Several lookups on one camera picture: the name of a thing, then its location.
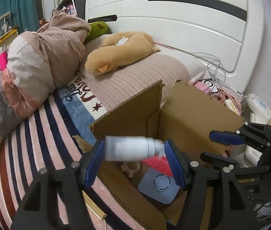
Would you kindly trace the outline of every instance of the cardboard box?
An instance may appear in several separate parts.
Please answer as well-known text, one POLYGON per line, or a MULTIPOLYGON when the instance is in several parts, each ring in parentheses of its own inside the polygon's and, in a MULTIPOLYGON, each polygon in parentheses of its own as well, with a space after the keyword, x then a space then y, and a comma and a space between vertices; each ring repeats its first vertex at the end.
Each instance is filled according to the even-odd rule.
MULTIPOLYGON (((227 149, 209 140, 211 130, 236 131, 242 126, 240 116, 183 81, 174 85, 160 109, 161 92, 159 81, 106 113, 91 125, 94 136, 101 140, 105 136, 173 139, 181 151, 200 162, 202 152, 223 154, 227 149)), ((166 230, 165 220, 177 222, 187 192, 180 191, 173 203, 160 208, 153 206, 115 163, 104 161, 99 177, 117 202, 145 229, 166 230)), ((202 229, 209 220, 211 193, 207 196, 202 229)))

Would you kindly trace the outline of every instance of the red star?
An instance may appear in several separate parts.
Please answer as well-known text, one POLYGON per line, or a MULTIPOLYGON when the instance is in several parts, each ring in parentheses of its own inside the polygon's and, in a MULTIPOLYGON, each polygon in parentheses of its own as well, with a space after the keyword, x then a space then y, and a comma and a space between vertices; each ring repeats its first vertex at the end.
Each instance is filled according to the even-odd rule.
POLYGON ((93 112, 98 111, 98 109, 101 107, 102 107, 101 103, 96 103, 96 106, 92 107, 92 108, 94 108, 93 112))

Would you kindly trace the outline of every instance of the white headboard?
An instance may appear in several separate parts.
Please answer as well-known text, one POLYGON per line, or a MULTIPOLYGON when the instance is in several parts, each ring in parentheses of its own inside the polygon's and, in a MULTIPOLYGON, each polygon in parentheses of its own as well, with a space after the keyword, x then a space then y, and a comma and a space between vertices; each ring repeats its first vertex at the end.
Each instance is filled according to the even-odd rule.
POLYGON ((213 54, 226 69, 226 82, 241 93, 264 30, 261 0, 86 0, 85 9, 86 20, 106 21, 113 33, 143 31, 185 52, 213 54))

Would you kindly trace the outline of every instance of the curtain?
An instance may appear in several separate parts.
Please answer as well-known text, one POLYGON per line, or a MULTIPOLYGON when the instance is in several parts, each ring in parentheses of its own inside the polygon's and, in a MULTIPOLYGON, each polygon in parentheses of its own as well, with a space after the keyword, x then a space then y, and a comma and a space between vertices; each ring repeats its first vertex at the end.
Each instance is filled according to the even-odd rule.
POLYGON ((0 16, 8 11, 12 12, 13 26, 17 27, 19 34, 24 30, 38 30, 35 0, 0 0, 0 16))

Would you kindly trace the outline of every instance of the blue gripper pad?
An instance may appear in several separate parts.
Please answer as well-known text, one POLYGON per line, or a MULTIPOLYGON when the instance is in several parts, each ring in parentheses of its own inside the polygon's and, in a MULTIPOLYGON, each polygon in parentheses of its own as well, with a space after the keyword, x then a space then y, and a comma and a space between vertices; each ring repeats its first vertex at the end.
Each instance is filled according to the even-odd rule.
POLYGON ((211 141, 227 144, 227 145, 240 145, 243 144, 243 139, 235 135, 232 132, 220 132, 220 131, 211 131, 209 134, 211 141))
POLYGON ((186 183, 184 181, 183 168, 177 157, 179 150, 176 146, 172 147, 172 145, 174 145, 172 140, 166 140, 164 143, 164 152, 172 170, 175 183, 184 189, 186 187, 186 183))
POLYGON ((99 141, 97 142, 97 144, 97 148, 96 146, 94 146, 94 148, 96 148, 95 153, 91 157, 91 161, 88 164, 85 172, 85 180, 83 185, 86 189, 90 188, 93 185, 99 168, 101 166, 101 162, 104 159, 104 141, 99 141))

